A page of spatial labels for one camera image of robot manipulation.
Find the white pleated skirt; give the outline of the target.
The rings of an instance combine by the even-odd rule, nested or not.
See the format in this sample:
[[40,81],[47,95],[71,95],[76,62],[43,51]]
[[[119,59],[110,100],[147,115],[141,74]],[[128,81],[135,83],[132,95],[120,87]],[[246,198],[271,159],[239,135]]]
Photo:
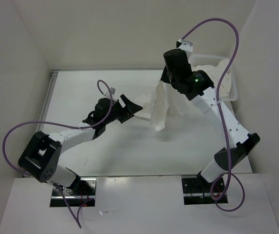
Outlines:
[[134,116],[148,121],[156,132],[165,128],[168,116],[182,117],[189,109],[186,97],[161,80],[149,95],[137,97],[136,102],[143,109]]

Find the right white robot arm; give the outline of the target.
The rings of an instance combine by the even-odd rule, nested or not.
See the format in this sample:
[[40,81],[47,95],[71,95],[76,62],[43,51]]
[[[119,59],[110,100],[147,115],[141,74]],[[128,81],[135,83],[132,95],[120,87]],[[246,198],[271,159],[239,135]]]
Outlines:
[[187,54],[182,49],[172,49],[163,54],[165,68],[161,80],[183,94],[210,121],[225,147],[198,174],[197,186],[203,192],[214,186],[214,180],[233,169],[259,143],[257,133],[250,133],[234,117],[225,103],[216,98],[217,89],[205,71],[193,71]]

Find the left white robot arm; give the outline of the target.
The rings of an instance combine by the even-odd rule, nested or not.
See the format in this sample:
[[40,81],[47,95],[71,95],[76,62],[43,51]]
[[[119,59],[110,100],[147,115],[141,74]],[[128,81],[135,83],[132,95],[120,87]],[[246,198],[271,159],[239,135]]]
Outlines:
[[79,192],[81,177],[69,168],[58,164],[60,156],[67,150],[101,136],[106,126],[113,121],[124,123],[143,108],[121,95],[122,106],[118,100],[101,98],[78,129],[67,129],[53,134],[36,132],[18,160],[18,165],[37,181],[51,182],[63,186],[70,195]]

